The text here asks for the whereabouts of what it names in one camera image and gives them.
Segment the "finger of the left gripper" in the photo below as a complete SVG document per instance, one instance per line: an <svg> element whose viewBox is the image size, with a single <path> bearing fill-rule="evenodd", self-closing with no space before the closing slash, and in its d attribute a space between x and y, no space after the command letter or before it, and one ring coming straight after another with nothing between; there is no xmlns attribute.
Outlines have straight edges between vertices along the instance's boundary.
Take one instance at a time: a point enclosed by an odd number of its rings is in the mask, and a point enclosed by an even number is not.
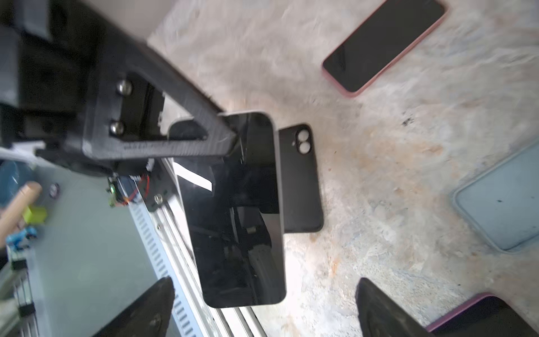
<svg viewBox="0 0 539 337"><path fill-rule="evenodd" d="M223 156L236 133L222 109L145 42L114 25L81 40L91 71L82 152L93 160Z"/></svg>

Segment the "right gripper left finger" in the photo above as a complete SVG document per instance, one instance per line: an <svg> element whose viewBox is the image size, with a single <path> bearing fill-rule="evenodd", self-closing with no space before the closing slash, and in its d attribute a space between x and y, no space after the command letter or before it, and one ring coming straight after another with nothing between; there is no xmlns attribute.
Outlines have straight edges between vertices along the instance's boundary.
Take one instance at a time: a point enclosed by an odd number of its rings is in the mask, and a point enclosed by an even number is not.
<svg viewBox="0 0 539 337"><path fill-rule="evenodd" d="M165 336L174 299L173 281L163 277L94 336Z"/></svg>

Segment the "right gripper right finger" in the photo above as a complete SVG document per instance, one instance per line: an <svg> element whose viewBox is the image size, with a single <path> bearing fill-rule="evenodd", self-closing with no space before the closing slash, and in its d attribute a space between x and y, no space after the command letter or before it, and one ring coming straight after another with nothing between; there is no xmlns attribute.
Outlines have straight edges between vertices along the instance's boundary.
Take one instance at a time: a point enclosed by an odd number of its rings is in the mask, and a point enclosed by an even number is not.
<svg viewBox="0 0 539 337"><path fill-rule="evenodd" d="M433 336L370 279L360 279L355 293L362 336Z"/></svg>

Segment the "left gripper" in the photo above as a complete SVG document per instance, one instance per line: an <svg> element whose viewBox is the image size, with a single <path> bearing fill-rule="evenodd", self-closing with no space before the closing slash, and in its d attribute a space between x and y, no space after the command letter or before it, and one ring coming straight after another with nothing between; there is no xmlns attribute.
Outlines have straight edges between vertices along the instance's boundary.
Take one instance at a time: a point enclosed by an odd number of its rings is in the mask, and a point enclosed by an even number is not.
<svg viewBox="0 0 539 337"><path fill-rule="evenodd" d="M1 147L38 142L35 157L89 176L109 163L82 152L94 12L81 1L1 2Z"/></svg>

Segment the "black phone case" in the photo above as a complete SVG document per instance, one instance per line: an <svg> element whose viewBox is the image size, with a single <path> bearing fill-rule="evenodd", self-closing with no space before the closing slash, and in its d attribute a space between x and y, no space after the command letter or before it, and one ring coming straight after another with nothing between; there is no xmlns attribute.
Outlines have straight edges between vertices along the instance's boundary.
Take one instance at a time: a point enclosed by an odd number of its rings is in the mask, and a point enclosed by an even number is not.
<svg viewBox="0 0 539 337"><path fill-rule="evenodd" d="M281 129L279 149L284 232L316 233L323 228L324 211L310 126L297 124Z"/></svg>

